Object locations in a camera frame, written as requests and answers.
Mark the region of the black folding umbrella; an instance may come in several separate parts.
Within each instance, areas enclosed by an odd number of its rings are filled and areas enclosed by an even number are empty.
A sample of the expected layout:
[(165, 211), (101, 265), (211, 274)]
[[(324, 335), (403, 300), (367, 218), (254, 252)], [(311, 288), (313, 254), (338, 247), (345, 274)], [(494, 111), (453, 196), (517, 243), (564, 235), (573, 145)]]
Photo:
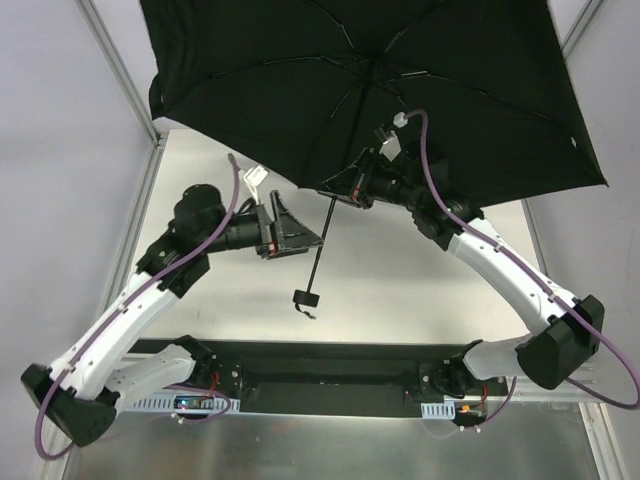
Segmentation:
[(390, 130), (379, 198), (446, 246), (481, 209), (605, 183), (544, 1), (144, 1), (154, 118), (327, 190)]

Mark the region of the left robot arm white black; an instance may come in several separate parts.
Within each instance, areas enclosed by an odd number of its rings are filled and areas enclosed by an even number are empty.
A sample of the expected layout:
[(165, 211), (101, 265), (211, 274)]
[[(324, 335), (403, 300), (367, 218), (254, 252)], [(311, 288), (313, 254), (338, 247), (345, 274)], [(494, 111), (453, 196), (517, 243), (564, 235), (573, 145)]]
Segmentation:
[(165, 387), (214, 391), (221, 382), (213, 353), (190, 335), (124, 369), (118, 364), (143, 331), (182, 299), (210, 269), (213, 253), (253, 248), (266, 260), (308, 252), (322, 239), (270, 195), (273, 211), (248, 200), (225, 209), (219, 190), (197, 184), (183, 193), (166, 231), (149, 245), (114, 303), (64, 355), (31, 364), (21, 383), (71, 441), (85, 447), (102, 437), (127, 407)]

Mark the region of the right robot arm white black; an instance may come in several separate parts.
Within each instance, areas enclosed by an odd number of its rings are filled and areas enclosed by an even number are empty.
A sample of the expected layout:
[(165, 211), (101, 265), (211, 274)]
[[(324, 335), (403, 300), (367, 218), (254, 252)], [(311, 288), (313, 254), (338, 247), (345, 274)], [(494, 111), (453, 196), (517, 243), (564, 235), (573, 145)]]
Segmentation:
[(480, 208), (439, 191), (424, 155), (388, 159), (367, 149), (318, 190), (361, 209), (376, 201), (405, 207), (424, 237), (479, 274), (523, 321), (523, 336), (467, 345), (433, 373), (434, 388), (461, 398), (472, 384), (507, 375), (554, 390), (599, 350), (603, 304), (552, 281), (511, 248)]

